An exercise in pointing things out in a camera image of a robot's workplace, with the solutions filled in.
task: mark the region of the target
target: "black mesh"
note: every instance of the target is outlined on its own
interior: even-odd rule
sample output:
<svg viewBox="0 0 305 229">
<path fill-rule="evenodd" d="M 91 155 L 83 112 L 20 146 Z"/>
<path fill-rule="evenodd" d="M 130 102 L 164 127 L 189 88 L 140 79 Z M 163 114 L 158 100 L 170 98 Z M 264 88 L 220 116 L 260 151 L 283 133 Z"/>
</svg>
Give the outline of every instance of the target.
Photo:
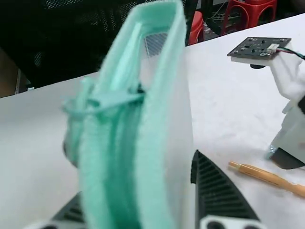
<svg viewBox="0 0 305 229">
<path fill-rule="evenodd" d="M 0 47 L 35 87 L 96 72 L 130 9 L 147 1 L 3 0 Z M 188 40 L 198 0 L 182 1 Z"/>
<path fill-rule="evenodd" d="M 196 228 L 207 215 L 258 220 L 233 182 L 198 150 L 193 158 L 191 183 L 196 184 Z"/>
</svg>

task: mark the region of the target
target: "white device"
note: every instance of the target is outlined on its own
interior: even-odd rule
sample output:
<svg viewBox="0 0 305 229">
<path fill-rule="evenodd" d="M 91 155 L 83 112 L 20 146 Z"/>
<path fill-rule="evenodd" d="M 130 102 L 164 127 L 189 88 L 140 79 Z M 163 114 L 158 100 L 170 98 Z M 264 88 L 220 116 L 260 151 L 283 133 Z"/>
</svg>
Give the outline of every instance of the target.
<svg viewBox="0 0 305 229">
<path fill-rule="evenodd" d="M 268 55 L 274 53 L 277 47 L 276 44 L 270 45 L 267 49 Z M 291 42 L 285 48 L 292 49 Z M 270 67 L 280 95 L 290 100 L 283 109 L 286 116 L 282 123 L 282 129 L 272 141 L 271 146 L 275 150 L 281 149 L 305 163 L 305 114 L 299 107 L 300 101 L 305 100 L 305 72 L 300 70 L 300 64 L 303 60 L 296 55 L 285 52 L 276 53 L 272 60 L 234 56 L 231 57 L 231 60 Z M 284 160 L 289 161 L 286 156 L 283 156 L 283 163 L 286 163 Z M 283 165 L 282 168 L 294 167 Z"/>
</svg>

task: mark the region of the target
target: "mint green fabric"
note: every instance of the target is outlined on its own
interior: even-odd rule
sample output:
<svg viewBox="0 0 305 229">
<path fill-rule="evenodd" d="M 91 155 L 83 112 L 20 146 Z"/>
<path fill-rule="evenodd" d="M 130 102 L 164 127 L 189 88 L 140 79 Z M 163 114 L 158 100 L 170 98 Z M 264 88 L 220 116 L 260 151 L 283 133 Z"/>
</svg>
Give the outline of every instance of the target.
<svg viewBox="0 0 305 229">
<path fill-rule="evenodd" d="M 164 153 L 169 97 L 185 33 L 181 1 L 136 6 L 98 80 L 84 79 L 77 98 L 64 106 L 69 115 L 67 156 L 79 168 L 89 229 L 178 228 L 167 200 Z M 150 87 L 142 93 L 144 44 L 147 55 L 158 62 Z"/>
</svg>

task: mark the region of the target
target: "connector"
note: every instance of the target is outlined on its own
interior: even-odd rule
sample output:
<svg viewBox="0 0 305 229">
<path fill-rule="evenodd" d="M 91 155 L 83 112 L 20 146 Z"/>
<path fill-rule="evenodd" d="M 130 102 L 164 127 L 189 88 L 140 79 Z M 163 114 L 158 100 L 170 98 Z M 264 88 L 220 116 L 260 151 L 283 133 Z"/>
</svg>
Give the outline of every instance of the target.
<svg viewBox="0 0 305 229">
<path fill-rule="evenodd" d="M 267 53 L 275 53 L 276 52 L 276 49 L 279 47 L 280 45 L 279 44 L 271 44 L 268 48 L 267 48 Z"/>
</svg>

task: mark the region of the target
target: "wire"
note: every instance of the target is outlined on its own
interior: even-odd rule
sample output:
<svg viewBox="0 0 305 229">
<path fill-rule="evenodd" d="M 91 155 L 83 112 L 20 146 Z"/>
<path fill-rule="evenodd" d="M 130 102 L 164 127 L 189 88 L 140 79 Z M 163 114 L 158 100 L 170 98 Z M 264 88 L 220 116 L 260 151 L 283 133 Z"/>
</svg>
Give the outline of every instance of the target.
<svg viewBox="0 0 305 229">
<path fill-rule="evenodd" d="M 221 5 L 221 7 L 218 9 L 218 11 L 216 11 L 216 13 L 215 13 L 212 17 L 209 17 L 209 18 L 207 18 L 207 19 L 211 19 L 211 18 L 215 17 L 216 14 L 218 14 L 218 12 L 221 10 L 221 8 L 222 8 L 226 3 L 227 3 L 227 2 L 225 1 L 225 2 Z"/>
<path fill-rule="evenodd" d="M 295 52 L 291 49 L 288 49 L 288 48 L 283 48 L 283 47 L 279 47 L 276 49 L 277 52 L 286 52 L 286 53 L 290 53 L 290 54 L 294 54 L 294 55 L 297 55 L 298 57 L 300 57 L 301 59 L 305 60 L 305 56 L 298 53 L 298 52 Z"/>
</svg>

